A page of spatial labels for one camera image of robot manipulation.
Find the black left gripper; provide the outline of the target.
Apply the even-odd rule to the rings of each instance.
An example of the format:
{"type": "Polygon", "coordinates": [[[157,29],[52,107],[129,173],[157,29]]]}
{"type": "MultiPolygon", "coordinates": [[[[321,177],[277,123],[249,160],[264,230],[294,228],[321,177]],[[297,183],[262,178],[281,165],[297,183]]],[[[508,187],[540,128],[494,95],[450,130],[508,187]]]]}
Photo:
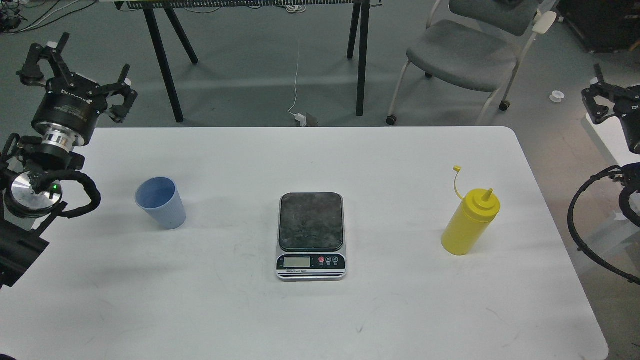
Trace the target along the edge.
{"type": "Polygon", "coordinates": [[[73,145],[81,147],[90,143],[100,115],[106,114],[118,125],[123,123],[137,99],[138,92],[131,88],[128,78],[130,64],[123,66],[116,82],[96,85],[91,90],[91,97],[83,92],[74,92],[74,75],[62,58],[62,52],[69,39],[70,34],[64,32],[55,45],[48,44],[44,47],[33,43],[16,75],[23,85],[45,87],[45,96],[31,122],[33,129],[41,135],[53,129],[71,133],[71,136],[76,138],[73,145]],[[41,60],[48,62],[54,78],[62,79],[62,83],[68,89],[52,81],[45,82],[39,66],[41,60]],[[114,96],[121,96],[122,103],[108,105],[108,100],[114,96]]]}

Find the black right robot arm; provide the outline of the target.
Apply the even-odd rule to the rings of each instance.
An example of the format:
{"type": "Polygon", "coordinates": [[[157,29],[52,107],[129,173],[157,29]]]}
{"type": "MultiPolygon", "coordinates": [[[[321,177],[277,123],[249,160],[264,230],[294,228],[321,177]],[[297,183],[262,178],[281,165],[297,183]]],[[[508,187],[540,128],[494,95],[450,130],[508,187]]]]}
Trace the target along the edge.
{"type": "Polygon", "coordinates": [[[574,194],[567,210],[567,225],[579,252],[626,282],[637,285],[637,273],[617,268],[606,256],[639,243],[639,86],[624,88],[606,82],[599,64],[595,64],[594,71],[594,78],[581,92],[586,109],[581,124],[608,166],[591,175],[574,194]],[[580,196],[600,180],[613,182],[619,190],[614,198],[615,210],[583,238],[576,228],[575,207],[580,196]]]}

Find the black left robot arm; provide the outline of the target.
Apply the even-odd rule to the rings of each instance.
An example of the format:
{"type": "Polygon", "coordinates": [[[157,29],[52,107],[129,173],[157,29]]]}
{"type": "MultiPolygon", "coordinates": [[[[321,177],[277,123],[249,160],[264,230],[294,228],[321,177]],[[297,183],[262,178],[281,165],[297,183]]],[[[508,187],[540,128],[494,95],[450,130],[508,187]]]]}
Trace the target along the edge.
{"type": "Polygon", "coordinates": [[[82,172],[86,146],[107,114],[122,123],[137,99],[125,64],[116,82],[100,85],[70,71],[62,52],[70,38],[33,43],[17,75],[23,85],[45,89],[31,126],[37,136],[9,135],[1,152],[1,210],[19,219],[42,219],[25,229],[1,216],[1,285],[13,287],[46,250],[42,233],[58,217],[73,219],[98,208],[102,196],[82,172]]]}

